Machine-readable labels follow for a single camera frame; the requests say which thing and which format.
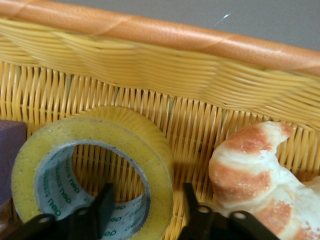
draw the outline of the golden brown crust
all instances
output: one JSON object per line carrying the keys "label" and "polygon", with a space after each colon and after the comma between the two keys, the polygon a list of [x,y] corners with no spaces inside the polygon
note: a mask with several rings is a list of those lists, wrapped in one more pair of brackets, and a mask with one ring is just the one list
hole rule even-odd
{"label": "golden brown crust", "polygon": [[271,232],[279,235],[289,224],[293,208],[284,201],[272,200],[266,207],[254,214]]}
{"label": "golden brown crust", "polygon": [[292,240],[320,240],[320,229],[318,228],[317,232],[314,232],[310,225],[305,228],[300,227]]}
{"label": "golden brown crust", "polygon": [[261,150],[270,151],[273,144],[268,141],[267,133],[259,125],[245,127],[232,134],[226,141],[230,151],[260,154]]}
{"label": "golden brown crust", "polygon": [[293,131],[292,127],[284,122],[281,122],[280,126],[282,130],[281,134],[287,138],[290,137]]}
{"label": "golden brown crust", "polygon": [[268,171],[252,174],[247,170],[226,166],[220,161],[213,164],[209,171],[213,192],[224,203],[252,200],[271,186]]}
{"label": "golden brown crust", "polygon": [[11,207],[12,198],[0,205],[0,239],[6,238],[20,226],[20,223],[12,218]]}

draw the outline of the purple object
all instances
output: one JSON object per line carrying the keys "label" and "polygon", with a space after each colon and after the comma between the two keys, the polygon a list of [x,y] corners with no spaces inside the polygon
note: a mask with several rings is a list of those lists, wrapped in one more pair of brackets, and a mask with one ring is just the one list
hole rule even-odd
{"label": "purple object", "polygon": [[25,141],[26,124],[24,122],[0,120],[0,205],[12,196],[12,167]]}

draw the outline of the roll of tape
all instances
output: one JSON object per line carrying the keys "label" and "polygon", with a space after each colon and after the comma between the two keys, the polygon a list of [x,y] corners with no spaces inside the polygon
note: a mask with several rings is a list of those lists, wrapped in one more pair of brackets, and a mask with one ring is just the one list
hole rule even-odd
{"label": "roll of tape", "polygon": [[80,144],[98,145],[124,157],[145,188],[138,198],[116,205],[103,239],[160,239],[172,218],[172,153],[151,121],[123,107],[90,109],[48,124],[26,141],[11,183],[21,220],[43,212],[62,219],[92,202],[72,170],[72,154]]}

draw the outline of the bread roll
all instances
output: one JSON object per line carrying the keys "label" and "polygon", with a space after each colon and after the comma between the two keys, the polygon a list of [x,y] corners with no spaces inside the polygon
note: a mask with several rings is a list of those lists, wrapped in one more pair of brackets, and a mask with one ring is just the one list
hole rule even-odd
{"label": "bread roll", "polygon": [[20,223],[12,218],[11,206],[12,198],[0,205],[0,239],[6,238],[20,226]]}
{"label": "bread roll", "polygon": [[214,210],[225,217],[247,211],[281,240],[320,240],[320,177],[306,186],[276,157],[291,133],[288,124],[267,121],[219,145],[209,162]]}

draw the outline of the woven basket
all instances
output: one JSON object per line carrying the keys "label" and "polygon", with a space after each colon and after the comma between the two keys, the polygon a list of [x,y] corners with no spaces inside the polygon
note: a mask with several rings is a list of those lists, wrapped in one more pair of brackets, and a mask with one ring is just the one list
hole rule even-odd
{"label": "woven basket", "polygon": [[[280,164],[300,181],[320,172],[320,52],[58,2],[0,1],[1,120],[25,122],[30,137],[107,105],[141,113],[169,141],[174,208],[165,240],[185,224],[182,183],[193,183],[198,200],[210,202],[209,159],[242,127],[291,124]],[[118,201],[144,189],[132,166],[104,148],[79,145],[73,163],[92,194],[92,176],[114,182]]]}

